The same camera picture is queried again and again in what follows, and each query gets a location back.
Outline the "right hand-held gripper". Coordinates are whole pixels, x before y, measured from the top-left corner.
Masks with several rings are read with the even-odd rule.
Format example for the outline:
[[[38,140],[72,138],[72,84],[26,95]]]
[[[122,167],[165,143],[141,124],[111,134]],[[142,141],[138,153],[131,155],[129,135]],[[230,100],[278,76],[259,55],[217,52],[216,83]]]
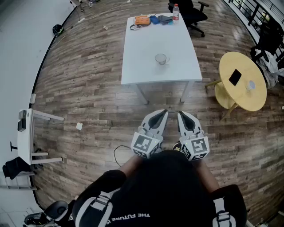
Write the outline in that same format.
[[[188,161],[199,160],[209,154],[208,137],[204,135],[199,120],[193,115],[179,111],[177,114],[180,132],[180,152]]]

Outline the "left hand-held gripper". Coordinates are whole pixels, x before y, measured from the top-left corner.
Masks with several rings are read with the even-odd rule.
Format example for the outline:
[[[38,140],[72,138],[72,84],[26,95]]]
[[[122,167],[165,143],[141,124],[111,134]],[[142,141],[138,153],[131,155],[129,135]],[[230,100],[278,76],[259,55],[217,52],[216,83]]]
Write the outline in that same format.
[[[155,153],[162,151],[162,136],[167,124],[168,110],[156,110],[146,115],[138,132],[134,133],[131,150],[138,156],[150,159]]]

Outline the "white cup red rim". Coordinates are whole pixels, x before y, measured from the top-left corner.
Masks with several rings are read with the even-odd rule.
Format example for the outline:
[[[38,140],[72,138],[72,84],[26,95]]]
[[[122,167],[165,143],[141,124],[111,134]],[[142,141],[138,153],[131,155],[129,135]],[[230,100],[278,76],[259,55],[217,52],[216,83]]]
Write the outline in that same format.
[[[166,65],[170,61],[170,57],[167,57],[165,54],[159,53],[155,56],[155,60],[159,65]]]

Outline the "person's right forearm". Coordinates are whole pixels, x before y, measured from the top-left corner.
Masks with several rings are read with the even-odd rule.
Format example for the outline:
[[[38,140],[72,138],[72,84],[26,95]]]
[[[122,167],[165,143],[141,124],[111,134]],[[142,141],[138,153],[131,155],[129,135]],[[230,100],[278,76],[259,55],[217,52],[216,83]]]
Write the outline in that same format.
[[[196,160],[193,162],[193,164],[195,165],[195,169],[202,184],[209,193],[212,193],[220,188],[218,181],[211,173],[210,169],[208,168],[207,164],[204,162],[203,159]]]

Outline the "person's left forearm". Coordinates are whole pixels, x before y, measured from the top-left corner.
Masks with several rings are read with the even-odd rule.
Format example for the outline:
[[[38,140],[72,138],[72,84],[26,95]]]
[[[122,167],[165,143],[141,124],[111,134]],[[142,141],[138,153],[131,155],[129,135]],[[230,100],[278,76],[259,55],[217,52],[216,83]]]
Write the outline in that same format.
[[[123,172],[126,177],[129,177],[143,162],[144,158],[138,155],[133,155],[126,163],[124,163],[119,171]]]

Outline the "person's black shirt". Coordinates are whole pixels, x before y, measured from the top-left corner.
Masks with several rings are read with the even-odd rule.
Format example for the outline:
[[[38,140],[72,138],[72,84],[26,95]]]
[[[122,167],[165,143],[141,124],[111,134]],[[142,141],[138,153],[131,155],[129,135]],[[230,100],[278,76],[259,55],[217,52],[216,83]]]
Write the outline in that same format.
[[[78,196],[75,227],[245,227],[238,186],[209,193],[193,162],[165,150],[129,177],[119,169],[105,172]]]

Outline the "black phone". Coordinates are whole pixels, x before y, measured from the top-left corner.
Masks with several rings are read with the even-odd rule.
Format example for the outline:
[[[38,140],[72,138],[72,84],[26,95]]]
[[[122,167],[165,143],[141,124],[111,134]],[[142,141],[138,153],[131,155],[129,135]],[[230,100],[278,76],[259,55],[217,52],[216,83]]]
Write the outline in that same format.
[[[237,83],[239,82],[241,76],[242,76],[242,74],[241,74],[237,69],[235,69],[234,72],[232,73],[232,75],[230,76],[229,81],[230,81],[234,86],[236,86]]]

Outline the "yellow round side table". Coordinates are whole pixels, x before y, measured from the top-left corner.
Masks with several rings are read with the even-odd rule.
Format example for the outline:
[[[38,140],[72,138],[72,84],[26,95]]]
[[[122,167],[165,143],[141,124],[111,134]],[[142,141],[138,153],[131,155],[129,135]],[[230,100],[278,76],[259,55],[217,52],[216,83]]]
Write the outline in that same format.
[[[242,74],[236,86],[229,81],[235,69]],[[219,80],[205,87],[214,86],[218,103],[228,110],[221,120],[230,116],[237,107],[254,112],[264,106],[267,98],[266,83],[260,69],[249,57],[234,51],[224,54],[219,63],[219,76]],[[250,80],[255,82],[256,88],[247,91],[246,84]]]

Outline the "white rectangular table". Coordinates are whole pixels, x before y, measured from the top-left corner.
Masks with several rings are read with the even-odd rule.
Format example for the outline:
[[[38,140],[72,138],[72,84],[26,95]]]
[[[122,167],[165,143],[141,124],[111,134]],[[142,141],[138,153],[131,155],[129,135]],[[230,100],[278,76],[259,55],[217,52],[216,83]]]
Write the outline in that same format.
[[[160,82],[186,82],[180,98],[184,102],[194,82],[202,80],[197,55],[188,29],[179,16],[178,23],[151,24],[130,29],[134,18],[127,20],[122,62],[122,85],[131,85],[140,100],[148,103],[140,85]],[[159,65],[159,53],[170,57],[166,65]]]

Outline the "gray cloth pouch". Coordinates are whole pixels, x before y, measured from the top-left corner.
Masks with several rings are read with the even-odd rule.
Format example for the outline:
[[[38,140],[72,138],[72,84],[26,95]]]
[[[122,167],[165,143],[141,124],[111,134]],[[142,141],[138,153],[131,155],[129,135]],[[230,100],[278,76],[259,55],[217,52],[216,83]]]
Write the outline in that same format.
[[[160,24],[166,25],[166,24],[172,23],[173,18],[165,16],[165,15],[160,15],[160,16],[158,16],[158,21],[159,21]]]

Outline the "plastic bottle red label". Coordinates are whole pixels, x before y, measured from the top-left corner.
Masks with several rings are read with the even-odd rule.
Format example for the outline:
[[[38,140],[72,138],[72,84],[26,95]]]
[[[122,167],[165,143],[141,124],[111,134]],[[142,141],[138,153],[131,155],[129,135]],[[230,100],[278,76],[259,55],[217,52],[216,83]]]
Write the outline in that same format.
[[[178,4],[174,4],[172,12],[173,12],[173,22],[178,23],[179,22],[179,15],[180,15],[180,10],[179,10]]]

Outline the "black office chair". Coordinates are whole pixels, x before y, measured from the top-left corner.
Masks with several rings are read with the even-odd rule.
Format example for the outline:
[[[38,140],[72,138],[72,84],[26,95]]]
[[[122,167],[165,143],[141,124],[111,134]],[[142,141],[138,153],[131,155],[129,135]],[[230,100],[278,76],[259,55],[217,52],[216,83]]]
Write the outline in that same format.
[[[169,0],[168,9],[170,12],[173,12],[174,5],[177,4],[186,27],[190,27],[191,29],[200,32],[201,37],[205,37],[204,32],[196,26],[193,26],[193,24],[197,25],[198,22],[208,19],[207,15],[203,12],[203,9],[204,7],[209,7],[209,5],[202,1],[198,1],[198,3],[201,5],[200,9],[193,6],[192,0]]]

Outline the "black chair with clothes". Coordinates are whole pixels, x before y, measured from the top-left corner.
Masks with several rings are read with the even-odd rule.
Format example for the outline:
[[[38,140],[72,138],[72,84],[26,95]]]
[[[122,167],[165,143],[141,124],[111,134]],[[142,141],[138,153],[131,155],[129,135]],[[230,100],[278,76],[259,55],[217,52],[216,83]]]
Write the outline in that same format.
[[[260,69],[267,89],[284,81],[284,30],[273,19],[260,26],[260,38],[256,46],[251,48],[252,61]]]

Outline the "black metal railing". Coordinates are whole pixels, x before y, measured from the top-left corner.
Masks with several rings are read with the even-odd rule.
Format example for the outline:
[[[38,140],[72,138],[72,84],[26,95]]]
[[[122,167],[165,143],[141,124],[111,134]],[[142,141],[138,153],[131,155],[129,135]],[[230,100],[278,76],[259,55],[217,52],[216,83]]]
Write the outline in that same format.
[[[273,18],[284,26],[284,0],[224,0],[230,7],[234,5],[246,18],[253,22],[268,22]]]

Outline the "white side desk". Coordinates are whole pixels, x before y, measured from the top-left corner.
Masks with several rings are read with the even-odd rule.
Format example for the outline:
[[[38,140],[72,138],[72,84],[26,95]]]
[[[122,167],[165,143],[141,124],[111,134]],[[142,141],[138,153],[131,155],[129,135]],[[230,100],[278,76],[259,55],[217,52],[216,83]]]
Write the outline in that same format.
[[[45,163],[54,163],[54,162],[62,162],[63,159],[61,157],[57,158],[45,158],[45,159],[36,159],[35,156],[48,156],[48,152],[34,152],[34,126],[35,126],[35,118],[43,119],[43,120],[58,120],[64,121],[63,117],[47,114],[44,112],[40,112],[34,110],[32,108],[26,109],[26,128],[23,131],[17,132],[17,151],[18,156],[23,159],[28,165],[33,164],[45,164]]]

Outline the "black swivel chair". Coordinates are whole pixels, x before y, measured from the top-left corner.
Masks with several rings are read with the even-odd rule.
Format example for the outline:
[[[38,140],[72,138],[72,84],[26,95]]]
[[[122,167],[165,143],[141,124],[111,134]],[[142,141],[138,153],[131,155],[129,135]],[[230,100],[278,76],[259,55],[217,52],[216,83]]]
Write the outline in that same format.
[[[43,212],[27,215],[23,227],[75,227],[72,209],[75,200],[55,201]]]

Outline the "black gray device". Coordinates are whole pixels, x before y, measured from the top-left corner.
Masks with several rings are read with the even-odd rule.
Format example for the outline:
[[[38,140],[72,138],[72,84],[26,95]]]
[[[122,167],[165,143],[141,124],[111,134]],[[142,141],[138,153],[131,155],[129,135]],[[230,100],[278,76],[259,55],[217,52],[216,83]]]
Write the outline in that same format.
[[[18,116],[18,119],[19,119],[18,125],[17,125],[18,132],[22,132],[26,129],[26,117],[27,117],[27,111],[21,110]]]

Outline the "black helmet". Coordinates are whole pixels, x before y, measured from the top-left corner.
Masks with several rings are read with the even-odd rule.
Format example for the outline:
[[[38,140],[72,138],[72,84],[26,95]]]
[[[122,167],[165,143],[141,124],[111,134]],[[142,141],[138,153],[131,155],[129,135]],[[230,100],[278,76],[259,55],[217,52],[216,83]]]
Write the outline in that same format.
[[[55,37],[58,37],[62,34],[62,32],[64,31],[64,28],[62,27],[62,25],[60,24],[56,24],[53,28],[52,28],[53,34]]]

